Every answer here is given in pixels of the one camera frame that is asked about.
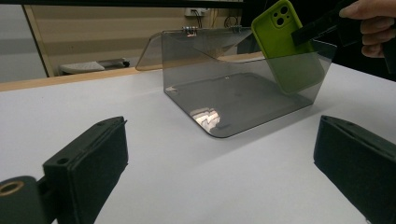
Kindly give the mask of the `white cabinet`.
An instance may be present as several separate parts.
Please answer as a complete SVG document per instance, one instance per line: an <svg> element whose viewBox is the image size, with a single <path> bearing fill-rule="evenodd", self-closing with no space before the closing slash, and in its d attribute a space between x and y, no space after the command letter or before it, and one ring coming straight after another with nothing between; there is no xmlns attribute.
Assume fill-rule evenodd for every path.
<svg viewBox="0 0 396 224"><path fill-rule="evenodd" d="M46 76L22 6L0 5L0 83Z"/></svg>

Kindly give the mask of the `green phone case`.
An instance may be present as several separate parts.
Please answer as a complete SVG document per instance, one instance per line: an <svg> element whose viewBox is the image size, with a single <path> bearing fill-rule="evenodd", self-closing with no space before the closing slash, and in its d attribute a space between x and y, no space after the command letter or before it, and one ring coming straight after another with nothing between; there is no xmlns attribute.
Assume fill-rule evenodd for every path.
<svg viewBox="0 0 396 224"><path fill-rule="evenodd" d="M311 42L296 46L302 23L289 0L278 0L251 23L251 30L279 88L295 93L321 82L325 72Z"/></svg>

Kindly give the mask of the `white flat floor object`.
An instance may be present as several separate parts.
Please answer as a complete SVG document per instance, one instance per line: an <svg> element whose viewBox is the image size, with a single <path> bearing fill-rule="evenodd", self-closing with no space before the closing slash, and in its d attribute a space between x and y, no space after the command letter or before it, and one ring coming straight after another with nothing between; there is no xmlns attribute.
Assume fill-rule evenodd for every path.
<svg viewBox="0 0 396 224"><path fill-rule="evenodd" d="M130 62L125 58L104 60L104 61L93 61L85 63L69 63L61 64L59 70L62 75L76 75L90 72L101 72L108 69L118 69L129 67Z"/></svg>

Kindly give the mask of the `white power strip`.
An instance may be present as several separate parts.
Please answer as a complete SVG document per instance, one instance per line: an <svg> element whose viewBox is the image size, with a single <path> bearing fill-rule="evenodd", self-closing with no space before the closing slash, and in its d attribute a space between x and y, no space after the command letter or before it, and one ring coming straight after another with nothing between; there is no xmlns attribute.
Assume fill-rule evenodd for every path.
<svg viewBox="0 0 396 224"><path fill-rule="evenodd" d="M208 8L186 7L184 10L185 17L203 17L209 11Z"/></svg>

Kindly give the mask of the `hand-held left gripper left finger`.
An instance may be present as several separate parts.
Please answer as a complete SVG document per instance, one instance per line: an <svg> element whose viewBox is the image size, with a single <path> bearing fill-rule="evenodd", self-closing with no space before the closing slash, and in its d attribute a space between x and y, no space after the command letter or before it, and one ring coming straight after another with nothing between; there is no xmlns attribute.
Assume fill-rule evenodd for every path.
<svg viewBox="0 0 396 224"><path fill-rule="evenodd" d="M126 120L102 120L44 162L59 224L93 224L128 165Z"/></svg>

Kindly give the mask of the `transparent grey plastic box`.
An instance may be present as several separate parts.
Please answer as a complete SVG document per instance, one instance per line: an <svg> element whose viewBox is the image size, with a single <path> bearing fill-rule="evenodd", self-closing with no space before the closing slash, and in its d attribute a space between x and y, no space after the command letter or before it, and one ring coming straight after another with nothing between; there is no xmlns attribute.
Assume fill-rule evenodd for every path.
<svg viewBox="0 0 396 224"><path fill-rule="evenodd" d="M336 47L265 59L247 27L163 31L137 70L160 69L163 91L209 135L226 138L312 105Z"/></svg>

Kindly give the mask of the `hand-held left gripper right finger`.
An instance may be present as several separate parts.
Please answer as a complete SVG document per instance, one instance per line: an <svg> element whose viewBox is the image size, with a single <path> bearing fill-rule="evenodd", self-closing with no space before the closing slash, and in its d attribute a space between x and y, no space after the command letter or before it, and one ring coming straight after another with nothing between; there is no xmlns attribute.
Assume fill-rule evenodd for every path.
<svg viewBox="0 0 396 224"><path fill-rule="evenodd" d="M396 224L396 145L352 122L320 118L314 164L370 224Z"/></svg>

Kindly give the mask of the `black frame crossbar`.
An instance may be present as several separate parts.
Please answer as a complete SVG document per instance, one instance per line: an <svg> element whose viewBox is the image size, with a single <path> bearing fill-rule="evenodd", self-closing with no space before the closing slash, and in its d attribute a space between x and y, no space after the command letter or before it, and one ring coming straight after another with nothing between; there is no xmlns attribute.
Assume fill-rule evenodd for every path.
<svg viewBox="0 0 396 224"><path fill-rule="evenodd" d="M242 8L246 7L248 2L217 0L0 0L0 5Z"/></svg>

